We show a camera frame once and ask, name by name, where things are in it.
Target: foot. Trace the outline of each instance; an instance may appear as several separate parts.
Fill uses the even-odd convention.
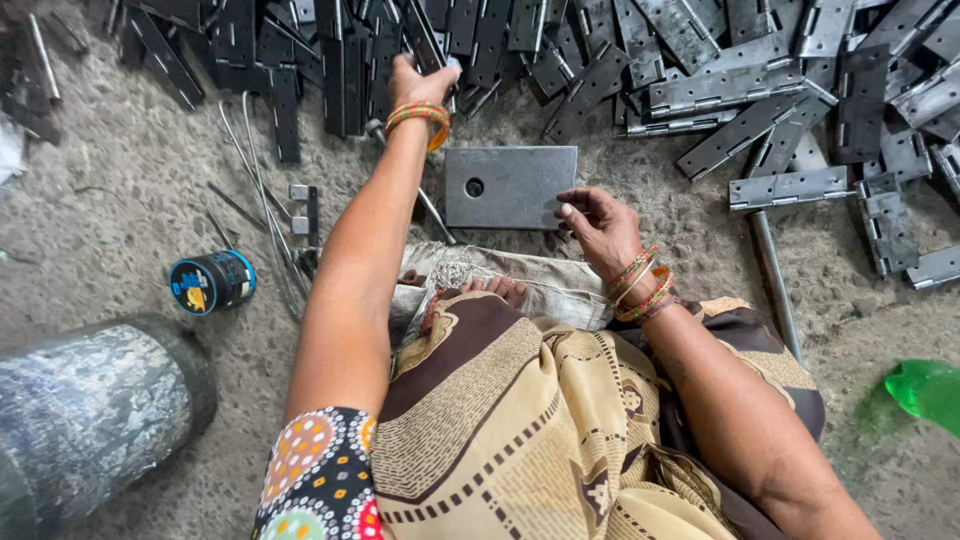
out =
[[[520,309],[527,300],[527,284],[524,282],[515,282],[509,277],[492,278],[486,282],[486,286],[484,282],[486,282],[484,278],[473,278],[473,281],[460,285],[460,292],[485,290],[504,299],[513,309]]]

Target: green plastic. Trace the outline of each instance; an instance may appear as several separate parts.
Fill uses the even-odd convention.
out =
[[[960,438],[960,369],[933,360],[904,360],[884,384],[903,410]]]

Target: metal wire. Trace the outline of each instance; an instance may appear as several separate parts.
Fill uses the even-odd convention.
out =
[[[246,128],[247,128],[247,137],[248,137],[248,140],[250,141],[250,149],[251,149],[251,155],[253,158],[253,163],[257,163],[256,149],[254,148],[254,145],[253,145],[252,130],[250,128],[250,115],[248,114],[248,111],[247,111],[247,94],[248,92],[245,91],[242,96],[244,121],[246,123]],[[236,135],[233,133],[233,129],[230,127],[229,121],[227,120],[227,112],[224,109],[224,103],[225,102],[223,99],[221,99],[220,102],[218,103],[218,106],[220,108],[220,118],[224,122],[224,127],[227,128],[227,133],[230,136],[230,140],[233,142],[233,147],[236,148],[237,153],[240,155],[240,160],[243,161],[244,168],[247,170],[247,174],[250,176],[251,181],[253,182],[253,186],[256,188],[257,192],[260,195],[260,202],[263,206],[264,215],[267,220],[267,225],[268,225],[267,229],[269,229],[270,231],[270,240],[273,247],[274,260],[276,262],[277,270],[279,270],[280,272],[280,280],[282,281],[282,284],[283,284],[283,292],[286,298],[287,307],[290,309],[291,315],[293,316],[294,320],[299,322],[300,319],[302,319],[303,315],[300,309],[300,305],[297,302],[297,299],[294,297],[293,291],[291,290],[290,281],[287,277],[287,272],[289,271],[292,274],[294,274],[294,276],[297,277],[297,283],[300,289],[300,293],[303,295],[304,298],[306,298],[307,296],[306,285],[303,283],[303,279],[300,276],[300,273],[297,271],[297,265],[293,261],[293,256],[290,252],[289,246],[287,245],[286,239],[283,236],[283,231],[280,229],[276,221],[276,217],[274,216],[274,213],[270,210],[270,207],[267,206],[267,197],[263,188],[263,179],[260,176],[259,164],[256,166],[256,170],[254,173],[254,169],[250,167],[250,162],[247,160],[247,155],[244,153],[243,148],[240,146],[240,141],[237,139]],[[284,255],[283,258],[280,256],[281,245],[283,247],[283,255]]]

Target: gray cylinder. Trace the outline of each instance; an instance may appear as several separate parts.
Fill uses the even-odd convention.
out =
[[[206,354],[158,315],[0,355],[0,537],[55,536],[203,431],[216,407]]]

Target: colorful polka dot sleeve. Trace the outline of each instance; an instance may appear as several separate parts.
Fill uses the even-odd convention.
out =
[[[382,540],[368,459],[375,426],[352,408],[295,418],[271,451],[253,540]]]

